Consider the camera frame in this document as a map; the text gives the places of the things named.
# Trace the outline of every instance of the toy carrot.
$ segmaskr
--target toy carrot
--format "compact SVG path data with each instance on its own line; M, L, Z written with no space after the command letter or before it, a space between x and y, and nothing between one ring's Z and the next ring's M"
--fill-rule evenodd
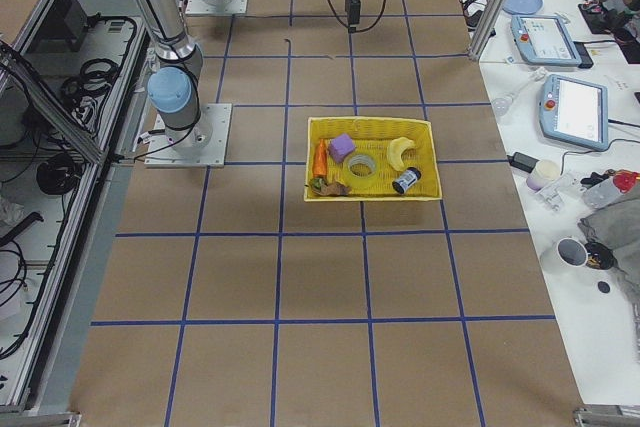
M316 153L313 156L313 176L327 177L327 146L324 139L320 139L316 147Z

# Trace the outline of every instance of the red object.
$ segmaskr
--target red object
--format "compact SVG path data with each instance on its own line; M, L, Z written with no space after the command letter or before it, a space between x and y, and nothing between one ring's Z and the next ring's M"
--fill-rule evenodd
M316 147L316 153L313 156L313 176L327 176L327 145L325 144L324 139L320 139L320 142Z
M615 185L620 192L626 194L636 185L637 178L637 172L618 172L613 176L613 185Z

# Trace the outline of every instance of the black can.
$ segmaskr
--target black can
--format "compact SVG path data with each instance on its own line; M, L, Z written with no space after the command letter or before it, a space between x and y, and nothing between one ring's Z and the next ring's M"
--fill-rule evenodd
M409 167L400 174L400 177L391 182L391 185L393 186L393 190L403 195L407 193L407 190L409 190L413 184L420 180L420 177L422 177L422 174L418 169Z

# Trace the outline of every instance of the gray cloth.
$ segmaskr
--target gray cloth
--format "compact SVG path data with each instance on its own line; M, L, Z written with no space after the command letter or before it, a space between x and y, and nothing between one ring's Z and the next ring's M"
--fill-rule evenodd
M580 219L578 227L589 241L613 251L629 300L640 303L640 188Z

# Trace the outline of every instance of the toy banana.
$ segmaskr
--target toy banana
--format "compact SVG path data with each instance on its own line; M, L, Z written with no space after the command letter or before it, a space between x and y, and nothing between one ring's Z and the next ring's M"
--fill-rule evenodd
M399 137L389 142L387 147L387 162L393 167L393 170L397 172L403 172L405 170L404 162L402 161L402 154L405 150L415 149L416 143L407 139L406 137Z

